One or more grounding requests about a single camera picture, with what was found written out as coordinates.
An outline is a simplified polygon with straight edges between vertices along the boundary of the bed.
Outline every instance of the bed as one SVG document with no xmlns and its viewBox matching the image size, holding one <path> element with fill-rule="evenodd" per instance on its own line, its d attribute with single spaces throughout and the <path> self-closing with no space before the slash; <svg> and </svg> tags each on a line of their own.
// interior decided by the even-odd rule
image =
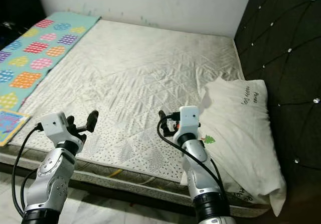
<svg viewBox="0 0 321 224">
<path fill-rule="evenodd" d="M 0 149 L 1 162 L 13 164 L 19 145 L 39 116 L 63 110 L 66 115 L 72 114 L 76 121 L 82 123 L 89 112 L 97 109 L 104 118 L 98 121 L 96 133 L 88 137 L 83 153 L 78 156 L 73 180 L 189 206 L 188 190 L 180 185 L 182 170 L 177 161 L 179 153 L 162 143 L 154 131 L 158 121 L 157 113 L 160 109 L 170 112 L 181 105 L 197 105 L 201 100 L 201 88 L 206 83 L 214 81 L 218 76 L 225 80 L 244 79 L 244 73 L 246 79 L 262 78 L 267 84 L 276 151 L 283 174 L 290 183 L 287 203 L 296 204 L 307 196 L 315 197 L 319 194 L 315 186 L 320 183 L 319 172 L 315 170 L 318 158 L 311 159 L 302 139 L 298 141 L 299 136 L 292 133 L 300 133 L 305 129 L 304 139 L 310 143 L 309 149 L 318 148 L 314 143 L 319 138 L 316 137 L 319 135 L 315 132 L 315 126 L 319 126 L 316 103 L 320 88 L 315 86 L 320 86 L 320 79 L 313 75 L 317 71 L 312 67 L 302 72 L 295 68 L 294 73 L 289 69 L 284 75 L 284 81 L 287 81 L 280 83 L 284 88 L 278 91 L 275 78 L 287 70 L 288 64 L 284 67 L 284 63 L 292 59 L 287 53 L 294 54 L 298 49 L 296 46 L 289 50 L 296 24 L 292 22 L 291 15 L 287 18 L 283 17 L 286 16 L 283 13 L 293 12 L 296 9 L 293 6 L 310 7 L 319 1 L 293 1 L 287 10 L 281 8 L 279 15 L 273 15 L 274 9 L 278 9 L 276 1 L 280 0 L 249 1 L 235 38 L 237 50 L 233 40 L 225 37 L 99 20 L 49 72 L 19 109 L 30 113 L 33 118 L 10 145 Z M 295 12 L 294 16 L 301 19 L 305 8 L 298 9 L 301 11 Z M 288 32 L 287 40 L 282 41 L 277 36 L 288 25 L 294 27 L 291 28 L 292 32 Z M 310 33 L 312 37 L 309 39 L 313 41 L 309 43 L 312 46 L 317 45 L 318 29 L 315 27 Z M 317 51 L 310 54 L 308 62 L 315 63 L 316 57 L 319 57 L 317 54 Z M 305 74 L 301 79 L 313 79 L 313 82 L 307 82 L 311 91 L 309 95 L 302 96 L 301 84 L 293 77 L 299 73 Z M 120 87 L 108 89 L 106 83 L 117 83 Z M 301 92 L 293 98 L 292 93 L 297 89 Z M 137 101 L 133 97 L 136 95 L 141 96 L 142 100 Z M 104 112 L 105 106 L 108 106 L 108 112 Z M 297 118 L 289 125 L 293 116 Z M 309 124 L 311 133 L 306 132 Z M 135 144 L 138 140 L 141 141 L 139 146 Z M 112 148 L 104 148 L 102 141 L 110 141 Z M 290 151 L 293 143 L 299 152 Z M 36 168 L 51 148 L 52 144 L 44 135 L 32 136 L 20 166 Z M 236 216 L 259 216 L 269 209 L 266 205 L 256 205 L 229 196 L 233 205 L 232 213 Z M 281 217 L 284 220 L 289 219 L 287 210 L 284 211 L 284 217 Z M 268 215 L 271 215 L 270 211 L 263 215 L 263 220 L 271 220 Z"/>
</svg>

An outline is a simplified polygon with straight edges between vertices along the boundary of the black tufted headboard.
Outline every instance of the black tufted headboard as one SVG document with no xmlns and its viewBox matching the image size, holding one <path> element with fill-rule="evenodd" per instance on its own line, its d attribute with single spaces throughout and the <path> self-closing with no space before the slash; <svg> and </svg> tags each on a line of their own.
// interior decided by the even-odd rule
<svg viewBox="0 0 321 224">
<path fill-rule="evenodd" d="M 235 43 L 245 78 L 267 85 L 288 203 L 320 196 L 321 0 L 249 0 Z"/>
</svg>

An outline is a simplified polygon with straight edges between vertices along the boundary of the white tile floor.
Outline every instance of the white tile floor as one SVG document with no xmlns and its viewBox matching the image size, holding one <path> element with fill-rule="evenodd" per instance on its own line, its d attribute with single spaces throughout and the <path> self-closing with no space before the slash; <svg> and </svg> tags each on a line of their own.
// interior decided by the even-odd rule
<svg viewBox="0 0 321 224">
<path fill-rule="evenodd" d="M 16 192 L 19 197 L 21 177 L 16 178 Z M 196 223 L 194 217 L 129 202 L 91 195 L 86 191 L 70 188 L 68 198 L 60 215 L 59 224 L 165 224 Z M 0 223 L 19 224 L 11 195 L 11 176 L 0 172 Z"/>
</svg>

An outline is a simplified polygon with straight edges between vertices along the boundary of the white pillowcase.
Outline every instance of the white pillowcase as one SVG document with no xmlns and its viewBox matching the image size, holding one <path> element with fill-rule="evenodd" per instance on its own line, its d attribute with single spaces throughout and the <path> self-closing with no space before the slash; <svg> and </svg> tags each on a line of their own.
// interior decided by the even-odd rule
<svg viewBox="0 0 321 224">
<path fill-rule="evenodd" d="M 217 78 L 203 89 L 200 134 L 221 169 L 226 191 L 254 203 L 269 202 L 278 216 L 285 202 L 286 184 L 266 103 L 263 80 Z"/>
</svg>

